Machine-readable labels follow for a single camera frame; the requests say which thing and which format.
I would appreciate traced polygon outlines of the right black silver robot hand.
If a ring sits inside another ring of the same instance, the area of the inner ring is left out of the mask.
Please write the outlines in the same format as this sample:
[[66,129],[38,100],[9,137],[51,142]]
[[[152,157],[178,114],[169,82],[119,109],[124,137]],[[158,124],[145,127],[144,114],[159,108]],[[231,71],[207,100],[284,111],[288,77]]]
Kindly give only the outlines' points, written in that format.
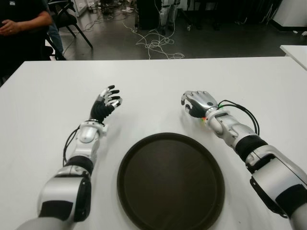
[[206,91],[185,91],[181,96],[181,105],[195,118],[204,118],[218,109],[217,101]]

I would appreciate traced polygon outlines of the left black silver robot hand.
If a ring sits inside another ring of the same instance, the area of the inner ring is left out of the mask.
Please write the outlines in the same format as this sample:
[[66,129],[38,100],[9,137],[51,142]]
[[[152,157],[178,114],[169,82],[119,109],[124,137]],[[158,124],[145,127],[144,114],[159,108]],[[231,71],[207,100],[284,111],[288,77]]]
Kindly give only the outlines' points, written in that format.
[[91,120],[103,123],[104,119],[122,104],[122,98],[118,96],[119,90],[114,88],[114,85],[110,85],[100,92],[90,112]]

